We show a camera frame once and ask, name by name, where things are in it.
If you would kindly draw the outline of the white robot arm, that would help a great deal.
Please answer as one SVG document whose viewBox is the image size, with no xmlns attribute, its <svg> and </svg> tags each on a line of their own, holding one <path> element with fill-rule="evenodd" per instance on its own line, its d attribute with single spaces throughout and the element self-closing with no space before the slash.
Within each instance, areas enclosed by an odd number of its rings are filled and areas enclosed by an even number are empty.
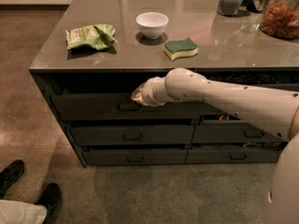
<svg viewBox="0 0 299 224">
<path fill-rule="evenodd" d="M 278 158 L 263 224 L 299 224 L 299 96 L 295 91 L 209 80 L 176 68 L 141 84 L 132 99 L 146 106 L 204 102 L 286 141 Z"/>
</svg>

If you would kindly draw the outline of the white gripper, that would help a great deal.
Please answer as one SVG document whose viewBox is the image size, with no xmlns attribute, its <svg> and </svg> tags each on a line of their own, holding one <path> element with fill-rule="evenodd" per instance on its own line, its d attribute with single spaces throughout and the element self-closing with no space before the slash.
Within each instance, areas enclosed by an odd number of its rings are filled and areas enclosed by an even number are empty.
<svg viewBox="0 0 299 224">
<path fill-rule="evenodd" d="M 134 102 L 146 106 L 164 105 L 167 97 L 163 77 L 150 78 L 146 83 L 138 86 L 131 95 Z"/>
</svg>

